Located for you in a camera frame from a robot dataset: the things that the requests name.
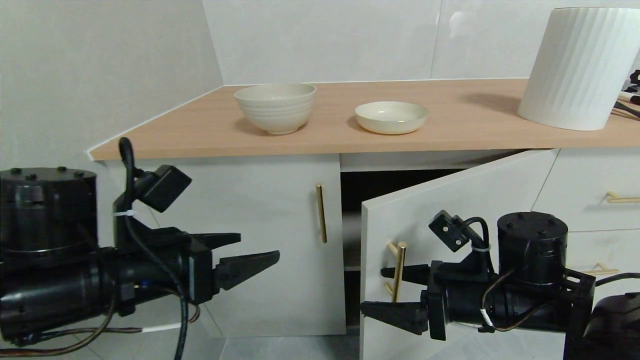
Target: wire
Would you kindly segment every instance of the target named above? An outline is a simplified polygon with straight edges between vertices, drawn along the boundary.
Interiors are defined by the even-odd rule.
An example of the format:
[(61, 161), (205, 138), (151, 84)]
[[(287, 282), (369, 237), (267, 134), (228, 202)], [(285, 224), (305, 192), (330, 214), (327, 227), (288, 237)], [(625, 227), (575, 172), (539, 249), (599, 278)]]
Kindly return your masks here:
[(626, 111), (635, 117), (640, 117), (640, 111), (634, 110), (627, 105), (624, 105), (622, 102), (616, 101), (616, 104), (613, 106), (614, 109)]
[[(159, 290), (163, 290), (167, 293), (171, 293), (173, 295), (175, 295), (176, 297), (180, 297), (180, 295), (178, 294), (177, 291), (169, 289), (169, 288), (161, 288), (158, 287)], [(198, 321), (198, 319), (200, 318), (200, 306), (198, 304), (193, 304), (190, 303), (191, 305), (193, 305), (195, 311), (193, 313), (193, 316), (191, 316), (191, 318), (189, 319), (189, 323), (195, 323), (196, 321)], [(106, 327), (103, 332), (111, 332), (111, 333), (116, 333), (116, 334), (136, 334), (139, 332), (151, 332), (149, 329), (151, 328), (156, 328), (156, 327)], [(98, 328), (97, 327), (81, 327), (81, 328), (77, 328), (77, 329), (68, 329), (68, 330), (60, 330), (60, 331), (51, 331), (51, 332), (43, 332), (42, 335), (40, 335), (40, 339), (39, 341), (47, 341), (47, 340), (51, 340), (54, 338), (60, 338), (62, 336), (67, 336), (67, 335), (72, 335), (72, 334), (82, 334), (84, 332), (94, 332), (96, 331)]]
[[(168, 293), (171, 293), (171, 294), (174, 294), (177, 297), (180, 297), (180, 294), (178, 294), (178, 292), (173, 290), (173, 289), (161, 288), (161, 287), (158, 287), (158, 289), (163, 290), (163, 291), (168, 292)], [(193, 313), (193, 316), (189, 319), (189, 323), (195, 323), (200, 318), (200, 305), (194, 304), (192, 302), (190, 302), (190, 304), (193, 305), (196, 310)]]
[[(479, 222), (480, 226), (482, 226), (482, 238), (484, 242), (484, 249), (489, 249), (489, 226), (486, 224), (486, 221), (484, 221), (483, 218), (481, 217), (468, 218), (463, 222), (463, 224), (468, 227), (474, 222)], [(489, 273), (493, 274), (495, 271), (493, 270), (491, 254), (489, 254), (489, 252), (487, 251), (484, 253), (484, 255), (486, 256), (486, 267), (489, 270)]]
[(550, 305), (551, 302), (544, 302), (538, 306), (534, 306), (532, 308), (530, 308), (529, 310), (527, 310), (524, 315), (522, 315), (522, 317), (520, 318), (520, 320), (518, 320), (517, 322), (515, 322), (513, 325), (509, 325), (507, 327), (495, 327), (495, 329), (497, 331), (501, 331), (501, 332), (507, 332), (507, 331), (511, 331), (515, 328), (517, 328), (518, 326), (522, 325), (522, 323), (524, 323), (525, 321), (527, 321), (530, 317), (533, 316), (533, 314), (537, 313), (540, 309), (547, 307), (548, 305)]
[[(79, 225), (78, 230), (83, 234), (83, 236), (86, 239), (86, 242), (88, 242), (89, 245), (93, 247), (93, 250), (95, 251), (95, 254), (98, 257), (98, 260), (102, 263), (102, 266), (104, 267), (105, 271), (109, 273), (107, 262), (105, 261), (104, 257), (102, 257), (101, 249), (98, 247), (97, 243), (94, 242), (94, 240), (89, 237), (88, 231), (83, 226)], [(109, 278), (111, 279), (112, 286), (115, 285), (113, 283), (113, 277), (109, 275)], [(105, 331), (105, 329), (107, 329), (109, 322), (111, 322), (111, 319), (113, 317), (113, 313), (116, 307), (116, 293), (117, 291), (115, 290), (111, 291), (111, 303), (109, 304), (109, 309), (107, 310), (107, 317), (104, 319), (104, 321), (99, 327), (92, 328), (93, 333), (89, 335), (87, 338), (85, 338), (84, 340), (78, 341), (77, 343), (67, 347), (55, 348), (55, 349), (26, 349), (26, 348), (2, 349), (0, 350), (0, 357), (57, 356), (57, 355), (68, 354), (70, 352), (79, 350), (80, 348), (83, 348), (89, 345), (93, 340), (96, 340), (98, 336), (100, 336), (100, 334), (102, 334)]]
[(596, 286), (609, 284), (610, 282), (624, 280), (624, 279), (640, 279), (640, 272), (623, 272), (622, 274), (616, 274), (596, 281)]
[[(124, 211), (131, 210), (133, 200), (134, 200), (134, 176), (136, 174), (140, 174), (141, 170), (137, 169), (134, 163), (133, 156), (133, 146), (131, 145), (131, 141), (126, 138), (120, 138), (118, 142), (118, 148), (120, 150), (120, 157), (122, 158), (122, 163), (125, 165), (127, 170), (126, 175), (126, 187), (125, 187), (125, 195), (124, 195)], [(175, 348), (174, 360), (181, 360), (182, 353), (184, 351), (184, 344), (187, 340), (187, 328), (189, 322), (189, 308), (187, 306), (187, 296), (184, 288), (182, 287), (182, 283), (178, 278), (178, 275), (167, 265), (162, 259), (160, 259), (154, 252), (142, 241), (136, 231), (131, 224), (131, 217), (126, 216), (124, 218), (127, 229), (129, 230), (129, 234), (133, 238), (133, 240), (140, 246), (140, 248), (147, 254), (149, 259), (156, 263), (156, 265), (162, 269), (173, 281), (175, 284), (175, 288), (180, 297), (180, 334), (178, 336), (178, 344)]]
[(549, 304), (551, 304), (551, 302), (544, 302), (542, 304), (539, 304), (537, 306), (534, 306), (534, 307), (530, 308), (529, 310), (527, 310), (522, 315), (522, 317), (517, 322), (515, 322), (515, 323), (513, 323), (513, 324), (511, 324), (509, 326), (506, 326), (506, 327), (495, 326), (493, 324), (493, 322), (491, 321), (491, 319), (489, 318), (489, 315), (487, 314), (486, 310), (484, 309), (484, 303), (486, 302), (486, 296), (489, 294), (489, 292), (491, 292), (496, 286), (498, 286), (503, 281), (505, 281), (514, 272), (515, 272), (515, 269), (511, 269), (511, 270), (507, 271), (506, 273), (502, 274), (493, 283), (491, 283), (491, 285), (489, 285), (489, 287), (487, 287), (487, 289), (482, 294), (482, 300), (481, 300), (481, 303), (480, 303), (480, 312), (482, 313), (482, 316), (483, 316), (484, 320), (486, 321), (487, 325), (493, 327), (496, 331), (500, 331), (500, 332), (511, 331), (511, 330), (517, 328), (518, 326), (522, 325), (525, 321), (527, 321), (530, 317), (533, 316), (533, 314), (537, 313), (540, 309), (542, 309), (544, 307), (547, 307)]

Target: white cabinet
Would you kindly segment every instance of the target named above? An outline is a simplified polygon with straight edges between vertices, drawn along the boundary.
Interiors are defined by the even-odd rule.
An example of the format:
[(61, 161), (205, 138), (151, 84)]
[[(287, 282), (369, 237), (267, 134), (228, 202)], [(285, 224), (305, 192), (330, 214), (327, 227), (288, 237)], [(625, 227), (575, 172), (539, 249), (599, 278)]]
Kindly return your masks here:
[[(567, 239), (566, 267), (585, 272), (598, 270), (600, 262), (620, 272), (638, 272), (640, 254), (640, 230), (584, 231), (569, 233)], [(603, 279), (609, 275), (598, 275)], [(638, 279), (611, 282), (596, 288), (593, 304), (612, 295), (640, 292)]]
[(569, 231), (640, 228), (640, 199), (610, 203), (607, 192), (640, 197), (640, 149), (561, 149), (533, 207)]
[[(219, 258), (280, 251), (280, 261), (207, 309), (224, 336), (344, 334), (344, 276), (338, 154), (139, 161), (175, 165), (193, 179), (160, 226), (189, 233), (241, 233)], [(316, 184), (323, 186), (327, 242)]]
[[(395, 266), (389, 241), (407, 243), (406, 265), (432, 260), (461, 261), (468, 247), (451, 252), (430, 230), (433, 216), (444, 209), (462, 218), (483, 217), (495, 243), (497, 219), (530, 211), (558, 150), (526, 151), (363, 203), (361, 301), (390, 301), (380, 269)], [(492, 250), (497, 264), (497, 246)], [(400, 302), (416, 302), (423, 286), (402, 283)], [(447, 341), (416, 336), (371, 318), (361, 318), (360, 358), (425, 360), (475, 330), (447, 327)]]

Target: gray floor tile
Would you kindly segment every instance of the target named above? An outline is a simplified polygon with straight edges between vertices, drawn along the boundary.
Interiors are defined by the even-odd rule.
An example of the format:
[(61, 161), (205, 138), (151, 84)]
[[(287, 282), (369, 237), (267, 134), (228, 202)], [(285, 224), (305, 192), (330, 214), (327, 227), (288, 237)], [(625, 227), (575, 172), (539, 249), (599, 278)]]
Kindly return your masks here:
[(358, 336), (229, 338), (220, 360), (357, 360)]

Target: ceramic bowl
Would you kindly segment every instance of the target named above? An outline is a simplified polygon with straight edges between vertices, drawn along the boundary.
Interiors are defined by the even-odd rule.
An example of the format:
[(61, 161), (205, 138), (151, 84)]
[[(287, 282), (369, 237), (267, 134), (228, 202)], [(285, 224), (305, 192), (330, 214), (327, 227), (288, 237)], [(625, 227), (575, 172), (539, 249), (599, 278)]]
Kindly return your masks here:
[(427, 120), (424, 106), (402, 101), (377, 101), (356, 108), (358, 124), (373, 133), (400, 135), (412, 133)]
[(265, 84), (244, 88), (235, 98), (245, 117), (269, 134), (293, 133), (304, 125), (316, 99), (308, 84)]

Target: drawer handle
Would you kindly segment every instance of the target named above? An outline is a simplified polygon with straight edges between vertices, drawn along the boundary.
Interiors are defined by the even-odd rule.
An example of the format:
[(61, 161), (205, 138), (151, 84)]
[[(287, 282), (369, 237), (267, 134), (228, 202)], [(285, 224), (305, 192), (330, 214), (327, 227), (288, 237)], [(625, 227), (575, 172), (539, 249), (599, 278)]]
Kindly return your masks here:
[(324, 197), (322, 194), (322, 184), (316, 185), (316, 199), (318, 203), (318, 216), (320, 217), (320, 233), (322, 243), (326, 244), (326, 220), (324, 219)]
[(387, 291), (389, 291), (389, 295), (391, 295), (391, 302), (397, 302), (398, 293), (400, 292), (400, 282), (402, 281), (404, 257), (406, 255), (406, 243), (404, 241), (400, 241), (396, 246), (392, 242), (389, 242), (387, 244), (387, 248), (396, 257), (396, 270), (394, 272), (394, 285), (391, 286), (385, 281), (385, 287), (387, 288)]
[(614, 192), (607, 192), (607, 202), (609, 204), (624, 204), (630, 202), (640, 202), (640, 197), (619, 197)]
[(598, 262), (596, 264), (598, 266), (598, 268), (600, 268), (599, 270), (589, 270), (589, 271), (583, 271), (582, 273), (587, 274), (587, 275), (613, 275), (613, 274), (617, 274), (620, 272), (620, 270), (618, 269), (610, 269), (607, 268), (603, 263)]

